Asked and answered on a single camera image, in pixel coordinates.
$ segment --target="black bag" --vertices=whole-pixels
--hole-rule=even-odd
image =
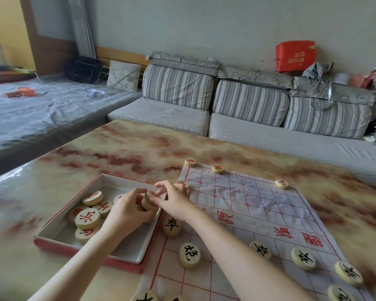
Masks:
[[[102,72],[103,63],[100,60],[79,56],[67,60],[64,72],[68,79],[81,83],[96,84]]]

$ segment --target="red bag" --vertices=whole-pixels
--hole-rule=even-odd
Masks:
[[[315,41],[287,41],[276,46],[276,64],[279,73],[305,70],[315,63]]]

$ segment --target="bed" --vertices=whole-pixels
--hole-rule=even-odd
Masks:
[[[31,79],[0,85],[0,175],[106,124],[108,113],[142,96],[75,83],[64,75],[44,82]],[[33,88],[40,96],[3,97],[16,87]],[[88,97],[84,88],[105,94],[94,92]]]

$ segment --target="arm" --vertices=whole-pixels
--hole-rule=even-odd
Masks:
[[[139,193],[146,191],[134,189],[119,199],[98,233],[29,301],[79,300],[104,260],[121,240],[155,216],[154,211],[140,212],[136,208],[136,204],[143,199]]]
[[[231,286],[242,301],[257,300],[313,300],[297,283],[278,270],[271,262],[238,240],[215,222],[203,210],[196,207],[184,195],[185,187],[163,181],[155,184],[167,191],[168,201],[159,197],[151,202],[163,208],[173,217],[187,222],[202,238],[216,259]]]

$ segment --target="forearm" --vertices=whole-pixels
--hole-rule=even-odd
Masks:
[[[79,300],[115,245],[97,233],[29,301]]]
[[[204,211],[192,209],[187,223],[202,238],[242,301],[253,300],[254,296],[259,300],[312,300],[297,283],[255,254]]]

